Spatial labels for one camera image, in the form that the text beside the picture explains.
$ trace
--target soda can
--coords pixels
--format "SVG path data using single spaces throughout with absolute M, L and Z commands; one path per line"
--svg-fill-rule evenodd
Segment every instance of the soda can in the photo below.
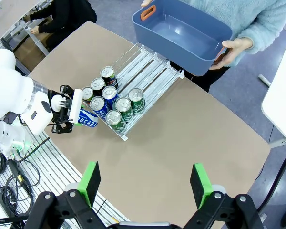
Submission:
M 115 101 L 119 98 L 118 91 L 115 87 L 107 86 L 102 92 L 102 96 L 111 109 L 115 108 Z
M 82 92 L 83 92 L 83 96 L 82 96 L 83 101 L 89 104 L 91 99 L 94 97 L 93 89 L 91 87 L 84 87 L 82 89 Z
M 121 97 L 115 102 L 115 109 L 117 109 L 125 122 L 129 122 L 133 117 L 132 104 L 126 97 Z
M 104 121 L 106 121 L 106 114 L 109 112 L 109 107 L 105 100 L 100 97 L 94 97 L 90 102 L 90 108 Z
M 122 119 L 122 115 L 117 110 L 111 110 L 106 115 L 106 122 L 116 132 L 122 132 L 126 127 L 126 122 Z
M 102 91 L 105 88 L 105 81 L 102 78 L 96 78 L 91 82 L 94 96 L 102 96 Z
M 100 74 L 105 80 L 106 86 L 114 86 L 115 88 L 118 88 L 118 81 L 114 75 L 114 70 L 112 67 L 104 67 Z
M 140 113 L 145 108 L 143 91 L 139 88 L 133 88 L 128 93 L 129 100 L 132 103 L 133 113 Z
M 90 111 L 86 111 L 83 108 L 80 109 L 80 115 L 77 123 L 88 127 L 96 127 L 98 122 L 99 118 L 95 114 L 91 113 Z

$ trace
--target human hand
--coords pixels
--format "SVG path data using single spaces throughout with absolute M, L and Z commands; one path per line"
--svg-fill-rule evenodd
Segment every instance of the human hand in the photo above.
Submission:
M 39 26 L 36 25 L 33 29 L 30 29 L 30 33 L 34 34 L 34 35 L 39 34 L 38 28 L 39 28 Z
M 24 20 L 25 23 L 27 23 L 28 21 L 31 21 L 31 17 L 29 15 L 24 16 L 23 20 Z
M 142 2 L 142 4 L 141 4 L 141 6 L 142 7 L 145 7 L 145 6 L 147 6 L 149 3 L 151 3 L 152 2 L 152 0 L 144 0 L 143 2 Z
M 223 46 L 229 49 L 227 55 L 222 60 L 215 61 L 210 70 L 221 69 L 225 65 L 230 64 L 243 50 L 250 48 L 253 41 L 249 38 L 236 38 L 234 41 L 224 41 Z

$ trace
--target blue plastic bin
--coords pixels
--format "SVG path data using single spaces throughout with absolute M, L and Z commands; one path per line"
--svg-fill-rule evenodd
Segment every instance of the blue plastic bin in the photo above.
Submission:
M 195 76 L 208 71 L 232 37 L 228 25 L 179 0 L 154 0 L 133 23 L 138 42 Z

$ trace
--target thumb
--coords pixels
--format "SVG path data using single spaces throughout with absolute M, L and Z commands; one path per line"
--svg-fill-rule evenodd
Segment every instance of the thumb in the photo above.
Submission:
M 142 4 L 141 4 L 141 6 L 142 7 L 145 7 L 145 6 L 147 6 L 149 3 L 151 3 L 152 2 L 152 0 L 144 0 L 143 2 L 142 2 Z
M 226 48 L 233 48 L 235 47 L 235 42 L 234 41 L 223 41 L 222 45 Z

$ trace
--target sweater sleeve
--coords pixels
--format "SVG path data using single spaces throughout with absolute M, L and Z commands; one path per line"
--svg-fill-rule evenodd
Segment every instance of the sweater sleeve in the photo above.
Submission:
M 277 38 L 286 23 L 286 0 L 276 3 L 263 10 L 256 20 L 243 30 L 238 38 L 247 37 L 253 46 L 246 49 L 247 53 L 255 54 L 269 47 Z
M 53 2 L 55 10 L 55 18 L 48 24 L 39 26 L 39 33 L 53 33 L 63 28 L 69 16 L 69 0 L 55 0 Z
M 49 6 L 47 6 L 46 8 L 33 13 L 30 15 L 30 20 L 35 20 L 35 19 L 41 19 L 41 18 L 46 18 L 49 17 L 53 14 L 54 12 L 54 5 L 50 4 Z

